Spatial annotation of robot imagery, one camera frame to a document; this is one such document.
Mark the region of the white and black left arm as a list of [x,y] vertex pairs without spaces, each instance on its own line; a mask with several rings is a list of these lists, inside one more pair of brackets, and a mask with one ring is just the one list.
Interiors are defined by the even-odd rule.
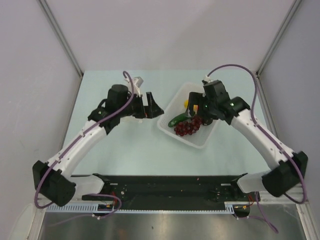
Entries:
[[73,177],[72,173],[87,153],[105,138],[121,118],[154,119],[164,114],[151,92],[141,94],[122,84],[113,85],[98,107],[87,118],[78,135],[46,162],[38,160],[32,167],[35,196],[41,194],[57,206],[64,206],[75,196],[95,195],[100,200],[110,196],[111,188],[102,177],[92,174]]

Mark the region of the clear zip top bag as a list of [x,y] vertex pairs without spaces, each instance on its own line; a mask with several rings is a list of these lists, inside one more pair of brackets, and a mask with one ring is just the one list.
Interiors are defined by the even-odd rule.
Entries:
[[143,122],[140,118],[135,118],[133,116],[125,116],[122,117],[120,120],[121,123],[135,123],[135,124],[141,124]]

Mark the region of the dark round fake fruit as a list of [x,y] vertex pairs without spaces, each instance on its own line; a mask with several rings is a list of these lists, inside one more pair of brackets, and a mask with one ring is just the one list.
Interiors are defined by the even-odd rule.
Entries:
[[212,118],[203,118],[202,119],[202,125],[203,126],[209,126],[213,123],[213,119]]

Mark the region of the green fake vegetable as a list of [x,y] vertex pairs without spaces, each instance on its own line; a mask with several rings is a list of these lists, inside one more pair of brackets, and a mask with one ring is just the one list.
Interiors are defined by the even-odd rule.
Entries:
[[175,116],[173,119],[171,119],[167,125],[168,125],[168,127],[172,128],[172,127],[176,126],[177,124],[184,122],[190,118],[191,118],[191,116],[189,114],[181,113],[181,114]]

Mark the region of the dark purple fake grapes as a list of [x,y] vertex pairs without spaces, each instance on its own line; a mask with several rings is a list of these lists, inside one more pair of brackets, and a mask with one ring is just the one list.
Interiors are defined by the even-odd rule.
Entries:
[[203,119],[197,115],[188,118],[187,120],[181,121],[177,123],[173,130],[176,135],[184,137],[186,135],[193,135],[199,129],[200,126],[203,124]]

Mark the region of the yellow fake fruit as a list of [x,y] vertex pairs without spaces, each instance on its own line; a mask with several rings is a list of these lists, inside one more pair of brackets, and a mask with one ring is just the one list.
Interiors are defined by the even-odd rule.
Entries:
[[187,108],[188,108],[188,104],[189,104],[189,101],[188,101],[188,100],[186,100],[186,101],[184,102],[184,104],[183,104],[185,109],[187,109]]

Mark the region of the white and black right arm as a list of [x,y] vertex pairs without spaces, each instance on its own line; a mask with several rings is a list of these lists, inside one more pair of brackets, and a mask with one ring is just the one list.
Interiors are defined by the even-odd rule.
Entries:
[[190,92],[186,111],[205,124],[221,120],[239,131],[260,153],[268,171],[241,175],[230,188],[231,196],[242,201],[251,192],[267,191],[281,197],[304,179],[308,157],[295,152],[259,123],[252,108],[241,97],[230,98],[220,80],[203,83],[203,92]]

